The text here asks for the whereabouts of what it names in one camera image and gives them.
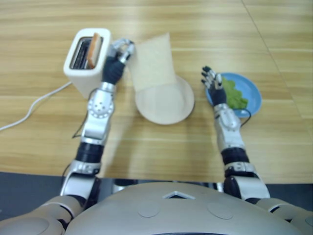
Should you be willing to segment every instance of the wood grain surface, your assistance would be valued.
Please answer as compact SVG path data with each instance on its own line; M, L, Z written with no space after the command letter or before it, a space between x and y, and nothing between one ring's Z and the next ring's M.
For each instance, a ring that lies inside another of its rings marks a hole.
M262 93L260 112L241 133L265 182L312 183L312 19L312 0L1 0L0 126L68 82L63 63L81 28L108 28L135 42L170 32L175 71L191 85L195 108L176 125L145 120L126 71L99 176L224 180L200 83L209 65L248 77ZM61 175L76 154L79 139L71 136L86 104L70 86L0 132L0 171Z

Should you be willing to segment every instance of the green vegetable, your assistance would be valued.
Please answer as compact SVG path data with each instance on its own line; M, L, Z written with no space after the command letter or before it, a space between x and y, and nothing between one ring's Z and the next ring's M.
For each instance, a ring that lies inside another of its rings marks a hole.
M248 100L243 98L241 91L235 89L235 82L228 81L223 77L223 87L227 96L227 104L232 109L244 109L248 105Z

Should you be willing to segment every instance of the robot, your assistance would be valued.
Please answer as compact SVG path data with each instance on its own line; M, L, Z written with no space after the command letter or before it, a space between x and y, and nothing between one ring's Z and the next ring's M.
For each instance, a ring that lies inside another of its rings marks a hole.
M134 44L127 39L110 45L102 82L89 99L81 142L60 195L30 213L0 222L0 235L313 234L312 212L270 198L249 162L240 120L226 104L222 78L209 67L203 68L204 84L213 101L224 193L193 184L156 182L128 186L97 202L96 174L110 131L115 85L133 51Z

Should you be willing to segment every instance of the dark floor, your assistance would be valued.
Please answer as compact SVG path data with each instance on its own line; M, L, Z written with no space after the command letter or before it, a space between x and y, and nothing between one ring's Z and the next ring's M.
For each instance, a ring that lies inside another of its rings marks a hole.
M113 179L102 179L99 200L112 193ZM0 221L32 211L57 196L61 177L0 172ZM313 211L313 185L268 185L272 197Z

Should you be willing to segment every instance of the white cable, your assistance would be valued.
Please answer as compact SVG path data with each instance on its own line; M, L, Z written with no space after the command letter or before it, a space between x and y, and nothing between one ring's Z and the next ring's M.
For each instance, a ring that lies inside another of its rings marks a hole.
M3 130L5 130L5 129L8 129L8 128L12 127L12 126L16 126L16 125L22 123L23 121L25 121L26 119L28 119L29 116L31 115L31 112L32 112L34 106L35 106L39 101L41 101L41 100L44 99L44 98L47 98L48 96L51 96L51 95L53 95L53 94L56 94L57 92L63 90L63 89L66 88L66 87L68 87L70 84L72 84L72 82L68 82L68 83L66 83L65 85L59 87L58 89L56 89L56 90L54 90L54 91L52 91L52 92L49 92L49 93L47 93L47 94L45 94L45 95L39 97L38 99L36 99L36 100L32 103L32 105L30 106L30 108L29 108L29 110L28 110L28 113L26 114L25 117L23 117L21 120L18 120L18 121L13 122L13 123L11 123L11 124L9 124L9 125L6 125L6 126L1 127L1 128L0 128L0 131L3 131Z

